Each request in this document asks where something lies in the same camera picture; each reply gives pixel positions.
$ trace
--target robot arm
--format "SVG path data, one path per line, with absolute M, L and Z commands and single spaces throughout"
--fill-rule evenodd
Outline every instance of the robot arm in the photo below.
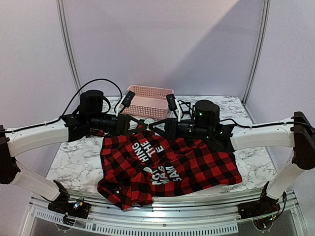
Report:
M 124 106 L 130 105 L 132 94 L 123 99 Z M 0 126 L 0 183 L 14 184 L 34 192 L 48 201 L 49 209 L 59 213 L 70 212 L 75 204 L 68 203 L 69 194 L 57 181 L 32 172 L 15 159 L 19 154 L 42 146 L 55 143 L 72 142 L 89 135 L 91 130 L 102 130 L 115 135 L 128 135 L 147 128 L 143 122 L 129 116 L 117 113 L 110 115 L 102 113 L 103 93 L 89 90 L 82 93 L 80 106 L 70 115 L 30 127 L 7 129 Z M 140 124 L 140 127 L 130 129 L 130 121 Z M 80 211 L 75 216 L 87 218 L 90 205 L 81 202 Z
M 180 110 L 174 97 L 169 98 L 171 111 Z M 315 132 L 302 112 L 292 118 L 274 123 L 243 126 L 232 119 L 233 124 L 220 123 L 220 108 L 208 100 L 196 102 L 188 120 L 180 122 L 167 118 L 149 125 L 149 128 L 167 139 L 202 139 L 214 151 L 234 152 L 244 148 L 284 146 L 293 151 L 280 171 L 267 182 L 260 199 L 239 205 L 242 218 L 255 217 L 279 209 L 278 199 L 305 170 L 315 168 Z M 164 124 L 164 130 L 156 125 Z

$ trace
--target pink basket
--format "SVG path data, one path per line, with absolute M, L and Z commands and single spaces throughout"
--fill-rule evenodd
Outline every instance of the pink basket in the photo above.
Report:
M 127 90 L 136 95 L 130 107 L 123 111 L 124 114 L 157 119 L 167 118 L 169 109 L 166 95 L 174 93 L 174 90 L 136 85 L 130 85 Z

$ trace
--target plaid shirt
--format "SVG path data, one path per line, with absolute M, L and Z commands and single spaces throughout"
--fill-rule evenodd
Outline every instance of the plaid shirt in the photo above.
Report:
M 233 153 L 210 151 L 201 140 L 166 140 L 153 131 L 108 134 L 100 156 L 104 178 L 97 189 L 122 210 L 135 203 L 151 204 L 153 196 L 180 196 L 242 182 Z

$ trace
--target marble table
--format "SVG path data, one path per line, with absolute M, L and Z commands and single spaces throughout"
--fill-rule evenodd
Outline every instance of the marble table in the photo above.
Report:
M 207 99 L 220 106 L 220 119 L 233 118 L 238 123 L 252 124 L 241 101 L 232 96 L 176 96 L 178 100 L 194 104 Z M 117 97 L 108 97 L 111 104 L 116 104 Z M 103 178 L 100 161 L 102 137 L 82 138 L 71 143 L 61 144 L 48 173 L 48 179 L 56 179 L 70 191 L 88 195 L 102 196 L 97 192 L 97 183 Z M 204 201 L 211 197 L 224 198 L 232 193 L 251 192 L 263 187 L 273 175 L 275 167 L 266 148 L 247 148 L 235 152 L 236 164 L 243 182 L 235 185 L 218 185 L 180 197 L 155 197 L 154 202 Z

